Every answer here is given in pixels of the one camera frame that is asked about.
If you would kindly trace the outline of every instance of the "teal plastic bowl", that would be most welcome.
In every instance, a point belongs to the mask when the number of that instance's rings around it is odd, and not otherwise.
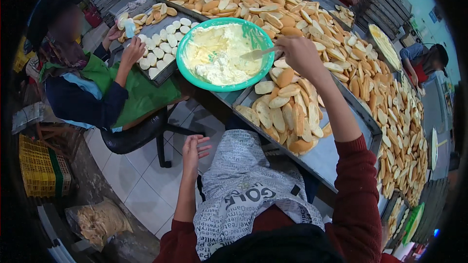
[[[263,56],[262,66],[260,68],[260,71],[254,77],[236,85],[222,85],[222,86],[214,85],[214,84],[207,83],[201,77],[192,74],[190,70],[187,67],[185,67],[183,57],[182,57],[187,47],[187,43],[192,38],[192,31],[198,27],[207,28],[210,26],[220,26],[220,25],[226,25],[226,24],[242,25],[243,37],[250,39],[250,41],[252,42],[252,47],[254,49],[265,50],[265,49],[273,47],[272,40],[268,37],[268,35],[263,29],[261,29],[259,26],[255,25],[254,23],[251,23],[243,19],[218,18],[218,19],[209,19],[207,21],[204,21],[198,24],[195,28],[191,29],[188,33],[186,33],[185,36],[180,41],[179,47],[177,48],[177,54],[175,56],[175,59],[177,61],[177,66],[179,67],[179,71],[180,73],[182,73],[184,78],[186,78],[193,85],[198,86],[199,88],[202,88],[204,90],[220,92],[220,91],[238,91],[238,90],[245,89],[246,87],[249,87],[259,82],[260,79],[262,79],[266,75],[266,73],[268,73],[268,71],[273,65],[275,53],[271,52]]]

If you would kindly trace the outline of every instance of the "black chair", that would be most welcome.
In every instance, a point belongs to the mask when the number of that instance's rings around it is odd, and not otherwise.
[[[177,104],[169,111],[167,111],[167,107],[164,107],[150,115],[141,123],[125,131],[112,133],[110,131],[101,130],[102,140],[111,152],[124,155],[141,148],[146,143],[156,138],[159,164],[162,168],[170,168],[172,167],[172,162],[166,161],[164,158],[164,132],[171,131],[182,135],[205,135],[204,133],[168,124],[168,117],[176,106]]]

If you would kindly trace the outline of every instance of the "chair leg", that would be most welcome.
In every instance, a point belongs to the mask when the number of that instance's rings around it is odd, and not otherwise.
[[[156,147],[158,149],[159,165],[161,168],[171,168],[172,162],[166,161],[164,156],[164,135],[162,133],[156,137]]]
[[[166,131],[171,131],[171,132],[182,134],[182,135],[201,134],[201,135],[205,136],[205,132],[195,132],[195,131],[191,131],[190,129],[182,128],[182,127],[175,126],[175,125],[172,125],[172,124],[167,124],[165,129],[166,129]]]

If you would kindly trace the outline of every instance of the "wall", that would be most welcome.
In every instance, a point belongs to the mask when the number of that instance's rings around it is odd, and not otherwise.
[[[449,81],[457,84],[460,80],[458,60],[455,52],[455,45],[452,36],[448,32],[445,20],[433,23],[429,16],[429,12],[436,5],[434,0],[408,0],[412,5],[411,13],[415,16],[415,22],[418,25],[418,30],[423,30],[424,43],[439,43],[444,45],[448,54],[447,74]]]

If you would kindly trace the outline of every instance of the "hand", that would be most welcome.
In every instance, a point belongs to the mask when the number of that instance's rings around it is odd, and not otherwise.
[[[418,87],[418,76],[416,75],[416,73],[412,73],[411,74],[411,80],[413,81],[413,84],[414,84],[414,87]]]
[[[190,135],[185,140],[184,147],[182,147],[182,160],[184,163],[184,171],[182,176],[189,178],[192,181],[198,177],[198,160],[202,157],[209,155],[205,150],[211,149],[211,145],[196,147],[198,144],[210,140],[209,137],[203,135]]]
[[[141,39],[138,37],[133,37],[130,45],[122,53],[122,59],[120,61],[121,67],[131,69],[132,65],[140,59],[145,52],[145,45],[141,42]]]
[[[118,38],[120,38],[122,35],[124,34],[124,30],[119,30],[118,27],[117,27],[117,24],[115,24],[114,26],[112,26],[109,30],[109,32],[107,33],[107,36],[106,38],[109,40],[109,41],[114,41]]]
[[[279,38],[275,45],[281,46],[286,54],[286,63],[314,86],[324,77],[330,77],[311,40],[304,37],[285,36]]]

